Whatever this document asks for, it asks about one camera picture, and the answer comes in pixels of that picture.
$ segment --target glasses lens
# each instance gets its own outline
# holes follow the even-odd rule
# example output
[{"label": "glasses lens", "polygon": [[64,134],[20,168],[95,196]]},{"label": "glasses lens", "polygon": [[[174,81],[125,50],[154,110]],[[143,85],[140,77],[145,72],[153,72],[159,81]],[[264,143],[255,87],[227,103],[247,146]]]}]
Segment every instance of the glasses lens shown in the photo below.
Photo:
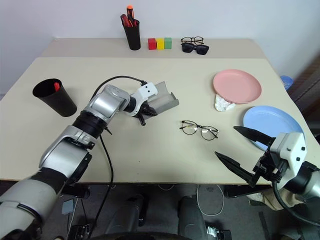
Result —
[{"label": "glasses lens", "polygon": [[201,135],[205,140],[213,140],[217,137],[218,130],[212,126],[203,126],[201,128]]},{"label": "glasses lens", "polygon": [[182,130],[185,134],[194,134],[197,131],[197,124],[193,121],[184,121],[182,123]]},{"label": "glasses lens", "polygon": [[204,44],[204,38],[201,37],[201,36],[196,36],[196,37],[194,38],[194,43],[195,43],[196,45]]},{"label": "glasses lens", "polygon": [[207,45],[198,45],[196,47],[196,53],[200,55],[206,55],[209,50],[209,46]]},{"label": "glasses lens", "polygon": [[191,43],[192,39],[191,37],[187,36],[187,37],[184,37],[182,38],[181,42],[183,43]]},{"label": "glasses lens", "polygon": [[191,53],[194,49],[194,45],[191,43],[182,43],[182,51],[185,53]]}]

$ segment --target yellow block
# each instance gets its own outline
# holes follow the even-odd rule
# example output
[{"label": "yellow block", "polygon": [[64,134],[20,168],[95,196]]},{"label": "yellow block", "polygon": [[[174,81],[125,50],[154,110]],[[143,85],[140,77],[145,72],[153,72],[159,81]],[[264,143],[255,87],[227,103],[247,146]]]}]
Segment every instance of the yellow block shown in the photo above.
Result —
[{"label": "yellow block", "polygon": [[156,38],[156,49],[163,50],[165,49],[165,39],[164,38]]}]

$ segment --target red marker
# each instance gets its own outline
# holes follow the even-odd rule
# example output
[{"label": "red marker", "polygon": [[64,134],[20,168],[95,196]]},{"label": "red marker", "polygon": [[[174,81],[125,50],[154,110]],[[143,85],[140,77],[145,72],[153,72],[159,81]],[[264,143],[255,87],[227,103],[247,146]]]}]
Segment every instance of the red marker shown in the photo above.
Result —
[{"label": "red marker", "polygon": [[58,82],[55,82],[53,85],[54,85],[54,90],[55,90],[56,92],[58,92],[59,89],[60,89],[59,83],[58,83]]}]

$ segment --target white cable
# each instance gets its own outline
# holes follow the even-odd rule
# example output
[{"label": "white cable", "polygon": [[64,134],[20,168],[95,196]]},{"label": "white cable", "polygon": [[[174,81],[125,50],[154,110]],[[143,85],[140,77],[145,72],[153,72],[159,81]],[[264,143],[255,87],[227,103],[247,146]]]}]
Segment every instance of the white cable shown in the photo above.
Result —
[{"label": "white cable", "polygon": [[68,230],[68,234],[66,235],[66,238],[65,238],[66,240],[67,240],[68,237],[69,237],[69,233],[70,233],[70,230],[71,230],[72,221],[74,220],[74,216],[75,216],[75,212],[76,212],[76,207],[77,207],[77,204],[78,204],[78,200],[79,200],[79,198],[76,198],[75,205],[74,205],[74,209],[73,209],[73,213],[72,213],[72,217],[71,217],[70,227],[69,227],[69,230]]},{"label": "white cable", "polygon": [[216,214],[206,214],[204,213],[202,210],[201,210],[201,207],[200,207],[200,204],[199,204],[199,185],[197,184],[196,185],[196,202],[198,203],[198,207],[200,209],[200,212],[205,215],[205,216],[208,216],[208,217],[214,217],[214,216],[218,216],[220,213],[222,213],[222,210],[224,209],[224,206],[225,206],[225,196],[224,196],[224,192],[222,191],[221,187],[219,185],[217,185],[217,187],[220,189],[221,191],[221,194],[222,194],[222,206],[221,206],[221,209],[218,213]]},{"label": "white cable", "polygon": [[173,189],[174,188],[174,184],[172,184],[172,186],[171,187],[169,187],[168,189],[165,189],[165,188],[162,188],[161,186],[160,186],[160,184],[158,184],[158,187],[161,189],[161,190],[163,190],[163,191],[170,191],[171,189]]}]

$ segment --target crumpled paper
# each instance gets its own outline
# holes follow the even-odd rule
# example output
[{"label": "crumpled paper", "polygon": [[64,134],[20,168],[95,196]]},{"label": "crumpled paper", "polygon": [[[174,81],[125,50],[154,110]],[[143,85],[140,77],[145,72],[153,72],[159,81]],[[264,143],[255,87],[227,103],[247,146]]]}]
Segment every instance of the crumpled paper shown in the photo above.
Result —
[{"label": "crumpled paper", "polygon": [[219,94],[215,95],[215,104],[214,107],[219,112],[225,112],[229,109],[233,109],[236,106],[235,103],[226,101],[223,97]]}]

